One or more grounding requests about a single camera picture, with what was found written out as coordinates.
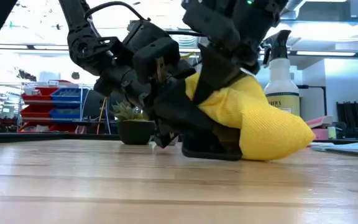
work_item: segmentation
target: spray bottle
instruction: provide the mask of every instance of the spray bottle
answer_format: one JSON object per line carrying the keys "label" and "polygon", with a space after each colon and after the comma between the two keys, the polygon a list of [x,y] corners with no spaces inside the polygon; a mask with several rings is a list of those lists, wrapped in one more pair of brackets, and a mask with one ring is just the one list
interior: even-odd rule
{"label": "spray bottle", "polygon": [[263,41],[263,64],[270,69],[270,83],[265,87],[268,102],[281,110],[300,115],[299,88],[291,81],[287,40],[290,30],[281,30]]}

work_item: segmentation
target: spray nozzle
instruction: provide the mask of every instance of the spray nozzle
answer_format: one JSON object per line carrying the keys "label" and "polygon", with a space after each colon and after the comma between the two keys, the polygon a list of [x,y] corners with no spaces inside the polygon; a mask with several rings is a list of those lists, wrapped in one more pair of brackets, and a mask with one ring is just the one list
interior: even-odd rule
{"label": "spray nozzle", "polygon": [[276,34],[267,37],[261,43],[260,46],[265,49],[265,57],[263,61],[265,67],[268,67],[269,62],[276,58],[288,58],[287,40],[290,33],[290,30],[281,30]]}

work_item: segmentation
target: bottle label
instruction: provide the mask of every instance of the bottle label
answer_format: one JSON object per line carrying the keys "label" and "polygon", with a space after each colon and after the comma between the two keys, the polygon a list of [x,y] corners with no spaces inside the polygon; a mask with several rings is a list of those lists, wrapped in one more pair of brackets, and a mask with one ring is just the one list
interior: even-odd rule
{"label": "bottle label", "polygon": [[299,93],[269,93],[266,97],[270,105],[291,114],[300,115]]}

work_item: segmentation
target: yellow fabric bag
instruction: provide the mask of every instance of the yellow fabric bag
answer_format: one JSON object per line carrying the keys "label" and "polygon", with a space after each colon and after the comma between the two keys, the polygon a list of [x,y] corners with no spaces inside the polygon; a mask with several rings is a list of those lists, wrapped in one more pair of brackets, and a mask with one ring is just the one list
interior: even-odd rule
{"label": "yellow fabric bag", "polygon": [[[190,99],[199,77],[196,73],[186,78],[186,95]],[[315,138],[300,117],[270,106],[252,75],[215,91],[198,107],[217,123],[241,130],[243,159],[281,159],[305,148]]]}

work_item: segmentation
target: wooden table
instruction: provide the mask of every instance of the wooden table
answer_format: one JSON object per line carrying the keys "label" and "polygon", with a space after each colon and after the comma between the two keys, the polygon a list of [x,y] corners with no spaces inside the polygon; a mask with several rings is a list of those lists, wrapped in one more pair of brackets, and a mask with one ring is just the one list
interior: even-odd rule
{"label": "wooden table", "polygon": [[0,144],[0,223],[358,223],[358,157],[184,157],[114,141]]}

